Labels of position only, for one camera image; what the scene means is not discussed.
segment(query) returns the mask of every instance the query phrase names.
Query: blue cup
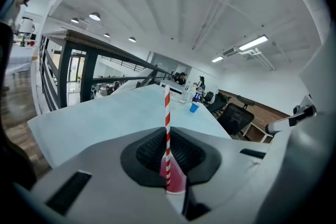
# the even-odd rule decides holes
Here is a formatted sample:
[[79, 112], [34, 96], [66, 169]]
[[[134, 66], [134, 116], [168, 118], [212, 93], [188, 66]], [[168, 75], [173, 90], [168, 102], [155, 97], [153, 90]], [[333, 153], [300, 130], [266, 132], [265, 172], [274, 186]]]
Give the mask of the blue cup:
[[195, 111], [198, 109], [199, 105], [196, 102], [193, 102], [191, 107], [190, 107], [190, 111], [195, 113]]

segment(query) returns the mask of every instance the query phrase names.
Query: black mesh chair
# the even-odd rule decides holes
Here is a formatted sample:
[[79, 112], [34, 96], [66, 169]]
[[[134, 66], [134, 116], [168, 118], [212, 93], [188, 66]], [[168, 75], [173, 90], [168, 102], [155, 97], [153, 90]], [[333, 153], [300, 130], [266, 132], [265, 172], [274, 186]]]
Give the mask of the black mesh chair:
[[210, 102], [211, 99], [212, 99], [212, 97], [214, 97], [214, 93], [213, 93], [213, 92], [208, 92], [208, 93], [206, 94], [206, 96], [204, 97], [204, 101], [205, 101], [205, 102]]
[[229, 135], [236, 135], [254, 119], [254, 115], [233, 103], [227, 105], [218, 122]]
[[230, 98], [231, 97], [218, 93], [215, 95], [215, 101], [206, 108], [210, 111], [211, 114], [215, 113], [217, 110], [221, 110], [227, 104]]

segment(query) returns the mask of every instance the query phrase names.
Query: paper cup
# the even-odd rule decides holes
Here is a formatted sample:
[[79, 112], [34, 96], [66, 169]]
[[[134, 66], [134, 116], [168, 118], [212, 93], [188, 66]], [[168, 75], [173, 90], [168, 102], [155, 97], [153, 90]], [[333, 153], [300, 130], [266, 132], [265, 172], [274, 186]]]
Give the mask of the paper cup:
[[[166, 178], [166, 157], [161, 160], [160, 175]], [[183, 194], [185, 193], [185, 184], [187, 177], [184, 175], [174, 157], [170, 157], [170, 185], [167, 187], [168, 194]]]
[[190, 107], [190, 111], [195, 113], [195, 111], [198, 109], [200, 105], [198, 105], [196, 102], [193, 102]]

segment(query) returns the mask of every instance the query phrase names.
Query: white ceiling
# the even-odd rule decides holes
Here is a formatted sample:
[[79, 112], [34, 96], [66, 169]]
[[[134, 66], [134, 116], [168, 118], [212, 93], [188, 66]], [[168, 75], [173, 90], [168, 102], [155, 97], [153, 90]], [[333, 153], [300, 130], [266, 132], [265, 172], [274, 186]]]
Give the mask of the white ceiling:
[[[92, 12], [100, 13], [100, 22], [88, 17]], [[283, 0], [63, 0], [51, 16], [64, 22], [82, 18], [81, 28], [89, 25], [89, 31], [109, 32], [112, 38], [117, 33], [163, 35], [196, 50], [206, 61], [263, 34], [270, 41], [258, 48], [267, 56], [280, 53], [273, 41], [289, 56], [315, 49]], [[239, 56], [225, 62], [233, 59], [246, 60]]]

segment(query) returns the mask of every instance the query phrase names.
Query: black rubber cup holder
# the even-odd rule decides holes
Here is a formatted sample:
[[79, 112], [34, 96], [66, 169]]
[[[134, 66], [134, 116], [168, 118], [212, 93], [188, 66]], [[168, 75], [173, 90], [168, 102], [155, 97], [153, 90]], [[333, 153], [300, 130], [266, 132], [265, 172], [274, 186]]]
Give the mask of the black rubber cup holder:
[[[161, 159], [166, 150], [166, 129], [156, 130], [128, 145], [120, 155], [125, 173], [147, 187], [165, 187], [160, 176]], [[221, 164], [217, 149], [177, 128], [171, 128], [171, 151], [191, 185], [208, 182]]]

